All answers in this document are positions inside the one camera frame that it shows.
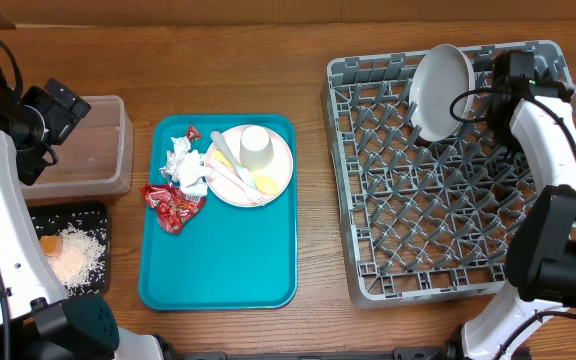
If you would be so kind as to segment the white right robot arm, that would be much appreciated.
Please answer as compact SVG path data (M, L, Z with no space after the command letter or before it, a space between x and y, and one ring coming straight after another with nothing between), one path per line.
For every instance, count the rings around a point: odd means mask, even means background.
M454 333L448 359L527 359L524 341L548 320L576 320L576 85L541 77L532 53L494 60L483 122L522 153L536 200L505 256L506 280L485 309Z

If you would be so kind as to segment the large red snack wrapper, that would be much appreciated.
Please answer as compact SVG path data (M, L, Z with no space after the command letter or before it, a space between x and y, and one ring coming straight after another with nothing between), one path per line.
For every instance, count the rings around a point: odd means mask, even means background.
M204 197L186 195L171 185L147 183L140 192L146 204L155 211L160 227L173 235L178 235L206 203Z

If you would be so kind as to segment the white paper cup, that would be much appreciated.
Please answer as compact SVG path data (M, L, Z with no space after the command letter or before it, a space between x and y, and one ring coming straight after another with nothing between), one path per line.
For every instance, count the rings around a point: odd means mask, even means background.
M240 137L240 162L251 171L267 167L274 156L272 139L264 127L251 125Z

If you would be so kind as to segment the white napkin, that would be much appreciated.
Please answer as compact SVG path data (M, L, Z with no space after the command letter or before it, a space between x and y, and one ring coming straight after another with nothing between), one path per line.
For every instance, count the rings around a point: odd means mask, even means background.
M206 177L213 170L204 164L205 155L191 149L187 136L171 137L173 149L166 152L166 163L160 168L162 177L169 185L191 198L205 197L208 194Z

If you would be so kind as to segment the teal plastic serving tray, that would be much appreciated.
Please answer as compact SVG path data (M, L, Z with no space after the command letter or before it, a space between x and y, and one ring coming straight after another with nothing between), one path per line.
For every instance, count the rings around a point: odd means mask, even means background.
M280 308L297 291L297 180L265 206L208 193L178 234L148 208L139 294L158 311Z

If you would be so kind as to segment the pink plastic fork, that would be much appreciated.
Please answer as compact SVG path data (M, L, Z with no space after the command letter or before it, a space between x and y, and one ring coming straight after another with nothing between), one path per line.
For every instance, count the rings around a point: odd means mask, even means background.
M221 163L209 163L212 169L207 183L214 195L227 204L251 208L264 206L271 198L246 185L237 175Z

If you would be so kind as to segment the pink round plate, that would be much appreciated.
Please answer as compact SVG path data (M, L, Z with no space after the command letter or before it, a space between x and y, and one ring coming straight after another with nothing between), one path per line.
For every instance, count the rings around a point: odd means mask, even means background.
M233 128L230 128L224 132L220 132L222 134L222 136L224 137L226 143L228 144L230 150L232 151L234 157L236 158L236 160L239 162L239 164L241 166L243 166L240 162L240 137L241 134L243 132L243 130L245 128L247 128L248 126L251 125L239 125L239 126L235 126ZM264 127L268 130L270 137L272 139L272 144L273 144L273 148L274 148L274 156L273 159L271 161L271 163L261 169L261 170L256 170L256 171L251 171L248 169L250 172L255 172L258 174L263 174L266 176L271 177L277 184L277 186L279 187L280 193L278 195L275 196L269 196L266 194L263 194L265 196L267 196L268 198L271 198L271 201L279 198L279 196L289 187L291 181L292 181L292 177L293 177L293 173L294 173L294 160L293 160L293 154L292 151L287 143L286 140L284 140L277 132ZM218 150L217 147L215 146L215 144L212 141L212 144L209 146L207 153L206 153L206 157L205 157L205 165L208 166L208 162L212 157L212 154L214 151Z

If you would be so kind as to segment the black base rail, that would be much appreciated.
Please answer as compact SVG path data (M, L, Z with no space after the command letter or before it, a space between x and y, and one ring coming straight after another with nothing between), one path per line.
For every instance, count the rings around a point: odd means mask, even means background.
M390 351L226 354L225 352L180 353L179 360L445 360L455 359L452 345L397 347Z

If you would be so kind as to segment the yellow plastic spoon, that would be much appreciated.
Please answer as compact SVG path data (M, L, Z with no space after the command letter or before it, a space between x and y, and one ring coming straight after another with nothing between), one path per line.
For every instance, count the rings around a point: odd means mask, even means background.
M213 169L224 168L228 177L236 178L239 182L244 183L244 180L239 177L233 166L219 150L213 152L208 164ZM280 193L279 187L271 177L255 172L251 172L250 176L259 192L269 196L275 196Z

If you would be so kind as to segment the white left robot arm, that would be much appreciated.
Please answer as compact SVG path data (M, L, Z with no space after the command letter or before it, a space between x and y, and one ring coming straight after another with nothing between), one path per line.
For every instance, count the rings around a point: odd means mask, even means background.
M98 295L69 296L40 247L21 187L57 164L90 110L56 80L10 87L0 67L0 359L174 359L158 335L117 325Z

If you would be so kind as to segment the orange food cube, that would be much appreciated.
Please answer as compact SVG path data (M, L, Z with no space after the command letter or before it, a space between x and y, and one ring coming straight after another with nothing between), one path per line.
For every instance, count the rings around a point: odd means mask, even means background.
M63 249L63 239L59 235L44 235L40 238L40 246L47 257L59 257Z

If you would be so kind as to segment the grey plastic dishwasher rack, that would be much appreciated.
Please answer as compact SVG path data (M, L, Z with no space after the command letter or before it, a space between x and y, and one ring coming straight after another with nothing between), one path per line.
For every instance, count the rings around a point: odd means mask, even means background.
M484 123L428 142L412 122L419 51L330 61L322 91L348 292L360 308L494 293L509 249L576 294L576 224L565 241L517 236L537 200L526 158Z

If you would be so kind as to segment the grey shallow bowl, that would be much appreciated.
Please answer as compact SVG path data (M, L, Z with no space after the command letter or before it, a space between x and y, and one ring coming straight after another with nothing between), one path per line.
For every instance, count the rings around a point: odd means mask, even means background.
M457 47L441 44L422 58L415 70L409 102L416 105L411 116L419 136L435 142L452 135L461 126L450 114L450 104L462 93L475 89L470 60Z

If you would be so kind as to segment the white rice pile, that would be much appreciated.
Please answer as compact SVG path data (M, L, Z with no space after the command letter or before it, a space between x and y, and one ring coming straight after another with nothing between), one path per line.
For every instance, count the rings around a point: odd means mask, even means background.
M63 239L62 253L59 257L45 256L48 264L70 295L88 292L105 270L102 258L106 245L99 243L93 231L72 224L56 235Z

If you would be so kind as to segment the small red candy wrapper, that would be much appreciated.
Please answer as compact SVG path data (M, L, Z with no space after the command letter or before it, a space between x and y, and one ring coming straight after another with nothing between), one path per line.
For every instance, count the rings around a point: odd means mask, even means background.
M202 135L195 126L190 124L188 126L185 137L188 139L189 142L194 142L200 140L202 138Z

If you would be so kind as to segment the black food waste tray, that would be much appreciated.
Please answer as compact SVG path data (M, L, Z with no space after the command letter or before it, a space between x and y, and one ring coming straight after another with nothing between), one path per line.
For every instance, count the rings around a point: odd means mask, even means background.
M43 235L56 235L70 224L84 231L93 231L94 237L100 244L106 245L102 262L105 270L101 280L88 287L88 292L73 296L89 294L104 294L110 284L110 218L106 206L99 201L62 203L31 207L29 209L31 221L38 238Z

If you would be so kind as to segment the clear plastic waste bin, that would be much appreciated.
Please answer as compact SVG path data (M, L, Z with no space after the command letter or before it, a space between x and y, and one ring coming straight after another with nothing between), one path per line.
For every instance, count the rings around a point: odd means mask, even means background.
M124 101L116 95L86 96L91 105L67 140L55 148L57 165L46 168L27 200L118 195L131 188L133 126Z

